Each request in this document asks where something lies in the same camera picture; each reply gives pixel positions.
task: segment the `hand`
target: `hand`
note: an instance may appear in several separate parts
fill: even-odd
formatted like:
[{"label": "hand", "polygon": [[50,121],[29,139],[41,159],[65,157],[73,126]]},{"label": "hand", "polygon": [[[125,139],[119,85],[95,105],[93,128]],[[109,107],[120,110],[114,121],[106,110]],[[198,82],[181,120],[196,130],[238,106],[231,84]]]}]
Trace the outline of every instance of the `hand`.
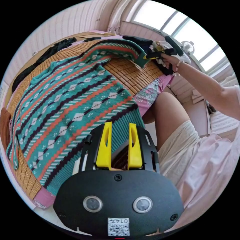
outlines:
[{"label": "hand", "polygon": [[166,55],[164,53],[161,53],[161,56],[163,57],[163,61],[166,65],[166,68],[169,69],[169,65],[172,64],[172,70],[176,72],[176,67],[179,62],[179,59],[173,56]]}]

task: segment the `pink bed sheet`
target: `pink bed sheet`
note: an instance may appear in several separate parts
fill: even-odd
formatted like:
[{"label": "pink bed sheet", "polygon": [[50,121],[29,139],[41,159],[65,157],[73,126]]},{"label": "pink bed sheet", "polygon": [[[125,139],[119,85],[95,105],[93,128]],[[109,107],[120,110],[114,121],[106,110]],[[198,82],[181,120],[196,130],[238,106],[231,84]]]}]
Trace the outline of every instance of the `pink bed sheet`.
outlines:
[{"label": "pink bed sheet", "polygon": [[[93,30],[91,32],[104,33],[102,31],[97,31],[97,30]],[[104,39],[112,39],[112,38],[122,38],[122,37],[117,35],[117,36],[106,37]],[[72,43],[72,46],[77,45],[81,42],[83,41]],[[133,97],[139,106],[139,112],[141,116],[143,116],[146,113],[146,111],[151,107],[151,105],[156,100],[157,96],[164,91],[164,88],[168,84],[171,83],[172,79],[173,79],[173,75],[168,75],[168,76],[162,75],[157,79],[155,79],[151,84],[149,84],[147,87],[142,89]],[[42,209],[47,209],[48,207],[53,205],[54,200],[55,200],[55,196],[42,187],[40,191],[37,193],[37,195],[35,196],[35,198],[33,199],[33,203]]]}]

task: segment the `floral pattern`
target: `floral pattern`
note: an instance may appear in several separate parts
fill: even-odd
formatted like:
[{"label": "floral pattern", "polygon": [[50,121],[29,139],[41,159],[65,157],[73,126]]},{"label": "floral pattern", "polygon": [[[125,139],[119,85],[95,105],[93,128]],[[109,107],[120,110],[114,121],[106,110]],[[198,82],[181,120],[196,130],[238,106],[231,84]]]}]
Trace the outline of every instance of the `floral pattern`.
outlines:
[{"label": "floral pattern", "polygon": [[162,75],[134,96],[134,100],[138,104],[141,116],[143,116],[152,106],[157,96],[164,91],[165,87],[171,82],[172,78],[172,75]]}]

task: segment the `bracelet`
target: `bracelet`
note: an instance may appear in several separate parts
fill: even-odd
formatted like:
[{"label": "bracelet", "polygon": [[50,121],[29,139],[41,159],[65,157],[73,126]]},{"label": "bracelet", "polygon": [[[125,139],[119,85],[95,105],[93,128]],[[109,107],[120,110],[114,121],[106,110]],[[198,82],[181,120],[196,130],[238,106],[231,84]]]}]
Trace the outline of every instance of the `bracelet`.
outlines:
[{"label": "bracelet", "polygon": [[176,73],[178,72],[180,63],[183,63],[183,62],[184,62],[183,60],[179,60],[178,64],[176,65],[176,71],[175,71]]}]

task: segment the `pink shirt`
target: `pink shirt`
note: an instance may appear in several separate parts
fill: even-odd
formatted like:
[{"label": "pink shirt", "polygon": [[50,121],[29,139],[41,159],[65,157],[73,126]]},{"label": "pink shirt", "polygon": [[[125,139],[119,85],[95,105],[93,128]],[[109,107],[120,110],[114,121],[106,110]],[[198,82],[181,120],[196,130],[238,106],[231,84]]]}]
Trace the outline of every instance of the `pink shirt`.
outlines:
[{"label": "pink shirt", "polygon": [[[240,104],[240,87],[235,86]],[[233,175],[240,156],[240,124],[233,142],[216,134],[201,140],[177,184],[184,212],[166,232],[180,228],[203,215],[218,199]]]}]

